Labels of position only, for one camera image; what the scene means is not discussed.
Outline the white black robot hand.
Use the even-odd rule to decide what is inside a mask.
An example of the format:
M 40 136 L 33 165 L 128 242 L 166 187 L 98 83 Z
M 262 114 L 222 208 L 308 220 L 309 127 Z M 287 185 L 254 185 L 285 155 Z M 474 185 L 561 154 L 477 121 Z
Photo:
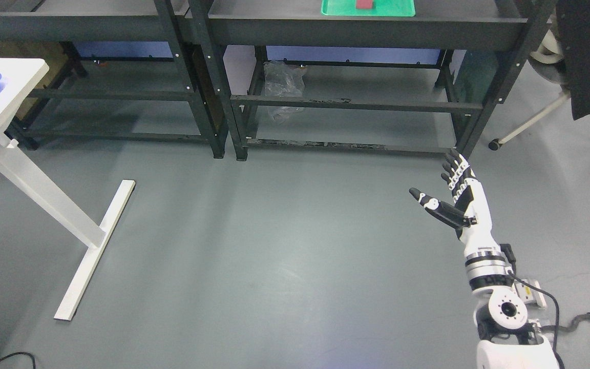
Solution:
M 447 183 L 452 203 L 447 203 L 410 188 L 409 193 L 432 217 L 456 231 L 465 245 L 464 254 L 500 251 L 492 236 L 492 217 L 484 187 L 472 166 L 456 149 L 445 154 L 441 178 Z

